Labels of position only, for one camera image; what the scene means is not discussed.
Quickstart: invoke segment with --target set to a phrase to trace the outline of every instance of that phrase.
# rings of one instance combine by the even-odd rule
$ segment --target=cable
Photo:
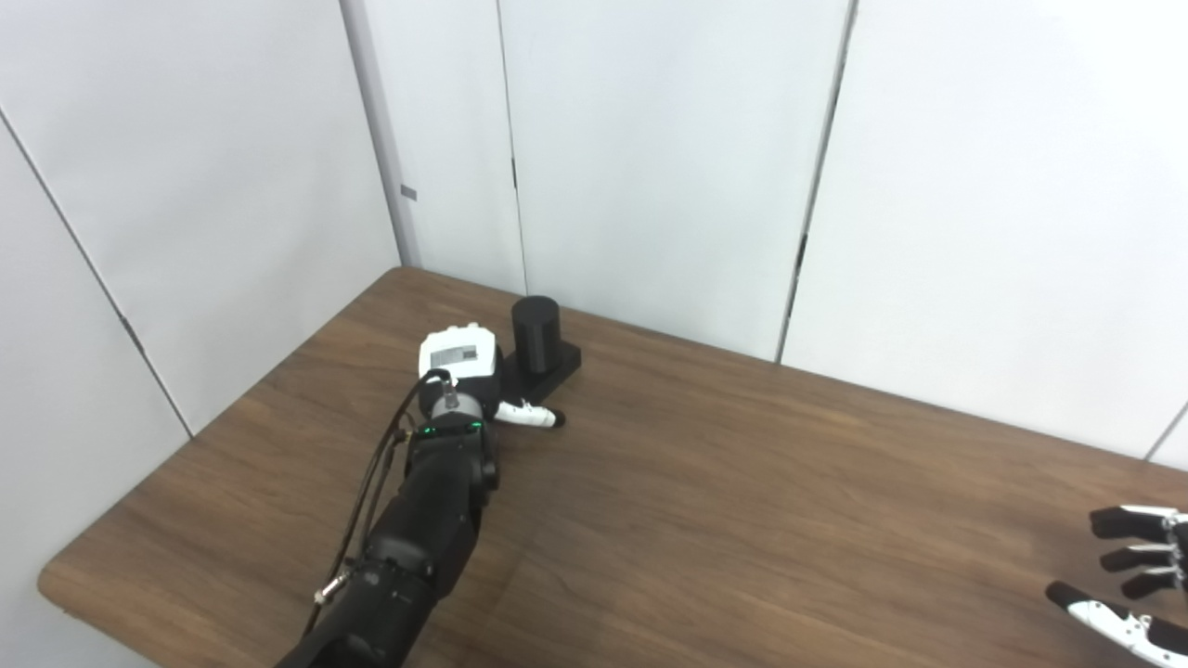
[[[330,566],[330,572],[327,574],[323,581],[329,582],[330,580],[333,580],[339,574],[339,571],[342,568],[342,561],[346,559],[347,549],[350,547],[350,538],[354,537],[355,534],[355,524],[359,522],[359,512],[364,508],[364,499],[367,498],[367,489],[371,487],[372,478],[375,477],[375,467],[379,465],[380,458],[383,456],[388,443],[392,441],[392,437],[399,429],[400,417],[405,412],[407,412],[409,405],[412,403],[412,398],[417,396],[417,392],[421,391],[421,389],[425,385],[425,383],[429,382],[430,378],[437,378],[443,383],[450,382],[450,374],[448,371],[442,368],[430,368],[429,371],[425,372],[424,376],[422,376],[419,379],[417,379],[416,383],[412,384],[412,389],[409,390],[407,396],[404,397],[404,401],[400,402],[399,408],[397,408],[396,412],[392,414],[392,421],[388,422],[387,429],[384,429],[384,435],[379,437],[379,442],[375,443],[375,452],[372,453],[371,461],[367,462],[367,470],[364,472],[364,479],[359,484],[359,493],[355,494],[355,504],[352,506],[350,517],[347,519],[347,529],[342,535],[342,542],[339,544],[339,552],[334,555],[334,563]],[[311,610],[309,613],[309,619],[305,622],[305,629],[302,631],[301,637],[304,638],[305,636],[309,635],[310,631],[314,630],[314,625],[317,624],[317,617],[318,615],[321,615],[321,612],[322,612],[322,606],[315,604],[314,610]]]
[[[367,554],[367,538],[371,534],[372,522],[375,518],[375,506],[379,505],[379,498],[384,493],[384,481],[387,480],[387,472],[392,470],[392,460],[396,459],[396,447],[403,443],[406,436],[407,431],[404,431],[402,437],[394,439],[384,453],[384,465],[379,470],[379,481],[375,483],[375,487],[372,490],[372,498],[367,504],[367,515],[364,516],[364,530],[359,532],[359,555],[356,556],[359,560],[362,560],[364,555]]]

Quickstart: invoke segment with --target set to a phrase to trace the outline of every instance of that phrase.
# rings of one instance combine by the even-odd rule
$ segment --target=white wall
[[[5,125],[0,194],[0,655],[14,668],[147,667],[36,581],[185,431]]]
[[[1142,456],[1188,397],[1188,6],[860,6],[784,364]]]
[[[495,0],[346,0],[410,264],[524,294]]]
[[[195,431],[398,263],[335,2],[0,4],[0,107]]]
[[[504,0],[527,288],[775,359],[845,0]]]
[[[1168,426],[1168,431],[1152,453],[1151,461],[1188,471],[1188,404]]]

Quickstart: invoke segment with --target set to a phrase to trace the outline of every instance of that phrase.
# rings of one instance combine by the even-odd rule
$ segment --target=black cylindrical object
[[[548,373],[561,364],[561,308],[549,297],[524,297],[512,307],[516,361],[527,373]]]
[[[1171,509],[1164,512],[1145,512],[1116,505],[1091,512],[1089,527],[1093,535],[1099,538],[1139,538],[1164,543],[1168,541],[1168,530],[1163,528],[1163,518],[1173,512]]]
[[[1107,573],[1121,573],[1139,566],[1175,566],[1174,560],[1171,546],[1130,546],[1101,555],[1101,568]]]
[[[1123,582],[1121,595],[1131,600],[1137,600],[1146,598],[1159,590],[1174,590],[1178,584],[1180,578],[1174,567],[1151,568]]]

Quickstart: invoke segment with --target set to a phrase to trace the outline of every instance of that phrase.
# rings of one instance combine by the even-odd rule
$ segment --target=black cylinder
[[[524,297],[512,307],[516,361],[527,373],[548,373],[561,364],[561,308],[549,297]]]

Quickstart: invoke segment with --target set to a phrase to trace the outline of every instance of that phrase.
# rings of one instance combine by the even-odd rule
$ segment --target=wooden table
[[[422,338],[479,321],[511,348],[513,301],[390,272],[42,592],[165,667],[271,667]],[[409,666],[1137,664],[1043,588],[1119,598],[1086,512],[1182,503],[1188,474],[580,313],[563,328],[584,355],[550,402],[569,424],[500,428],[503,487]]]

